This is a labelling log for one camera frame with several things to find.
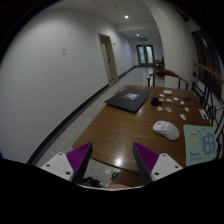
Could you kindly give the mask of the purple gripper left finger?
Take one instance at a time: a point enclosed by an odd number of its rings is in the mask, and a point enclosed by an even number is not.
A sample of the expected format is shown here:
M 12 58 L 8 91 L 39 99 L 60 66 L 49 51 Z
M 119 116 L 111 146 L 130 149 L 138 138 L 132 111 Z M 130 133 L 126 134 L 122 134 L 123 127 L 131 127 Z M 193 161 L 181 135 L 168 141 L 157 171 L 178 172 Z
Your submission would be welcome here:
M 73 183 L 81 183 L 93 151 L 88 142 L 68 153 L 59 152 L 42 169 Z

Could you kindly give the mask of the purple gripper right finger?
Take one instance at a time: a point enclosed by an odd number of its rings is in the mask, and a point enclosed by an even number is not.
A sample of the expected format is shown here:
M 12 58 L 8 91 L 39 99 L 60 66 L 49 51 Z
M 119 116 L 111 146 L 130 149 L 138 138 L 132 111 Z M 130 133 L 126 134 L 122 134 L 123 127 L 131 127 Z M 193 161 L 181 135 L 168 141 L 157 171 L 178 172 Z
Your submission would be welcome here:
M 133 143 L 133 155 L 144 185 L 182 169 L 167 153 L 157 154 L 137 142 Z

